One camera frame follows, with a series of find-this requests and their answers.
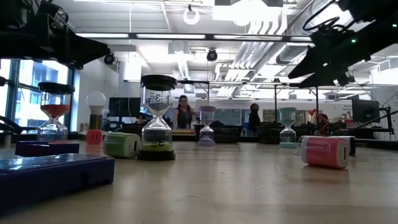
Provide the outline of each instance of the table surface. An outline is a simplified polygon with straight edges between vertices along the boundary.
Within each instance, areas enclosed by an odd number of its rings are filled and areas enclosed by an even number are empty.
[[[173,162],[117,160],[112,185],[20,208],[0,223],[396,223],[398,154],[357,149],[346,170],[306,166],[291,149],[173,142]],[[81,153],[101,154],[98,149]],[[3,157],[12,149],[1,150]]]

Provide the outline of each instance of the dark hair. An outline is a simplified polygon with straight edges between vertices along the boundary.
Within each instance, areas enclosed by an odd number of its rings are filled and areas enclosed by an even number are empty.
[[[259,106],[257,103],[253,103],[252,105],[250,105],[250,110],[253,111],[255,106]]]
[[[181,95],[180,98],[178,99],[178,107],[177,107],[177,109],[180,109],[180,107],[181,107],[180,101],[182,99],[187,99],[188,100],[187,96]],[[187,110],[191,110],[191,107],[189,105],[187,105]]]

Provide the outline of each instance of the ceiling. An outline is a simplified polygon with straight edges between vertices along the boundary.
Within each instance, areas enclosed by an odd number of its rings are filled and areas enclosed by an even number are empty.
[[[75,32],[145,32],[145,33],[186,33],[186,34],[247,34],[250,26],[237,26],[233,21],[215,21],[211,12],[215,5],[215,0],[204,0],[201,6],[192,6],[198,9],[200,19],[195,25],[189,25],[183,20],[183,13],[187,5],[170,4],[108,4],[96,2],[101,0],[91,0],[92,2],[81,2],[84,0],[54,0],[53,2],[61,6],[70,16],[69,24]],[[286,9],[287,23],[309,3],[311,0],[296,0],[297,5]],[[169,57],[168,40],[101,40],[108,44],[112,49],[114,46],[134,45],[140,51],[142,57],[151,73],[172,73],[178,70],[177,62]],[[242,42],[227,41],[186,41],[192,49],[210,48],[217,50],[219,59],[215,62],[207,62],[206,53],[197,52],[188,59],[189,70],[209,70],[214,72],[218,63],[231,63],[242,47]],[[115,56],[121,61],[127,60],[128,52],[115,52]],[[382,50],[373,57],[373,62],[361,62],[351,67],[356,78],[361,82],[369,81],[370,69],[378,66],[378,62],[383,58],[398,57],[398,46],[393,45],[388,49]],[[277,76],[287,76],[294,66],[284,67]],[[262,74],[258,75],[255,82],[263,82]]]

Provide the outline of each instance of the light bulb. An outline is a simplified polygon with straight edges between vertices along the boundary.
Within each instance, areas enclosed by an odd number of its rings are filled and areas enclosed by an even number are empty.
[[[102,108],[106,104],[106,97],[102,92],[94,91],[87,95],[86,103],[90,107],[91,114],[102,115]]]

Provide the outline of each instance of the woman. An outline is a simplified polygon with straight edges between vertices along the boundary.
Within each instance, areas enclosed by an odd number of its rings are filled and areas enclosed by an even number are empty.
[[[178,107],[174,112],[173,126],[175,129],[191,129],[193,109],[188,105],[188,98],[181,95],[178,99]]]
[[[259,105],[257,103],[253,103],[250,106],[250,115],[249,115],[249,127],[247,132],[247,136],[255,136],[257,133],[256,127],[260,125],[260,117],[258,114]]]

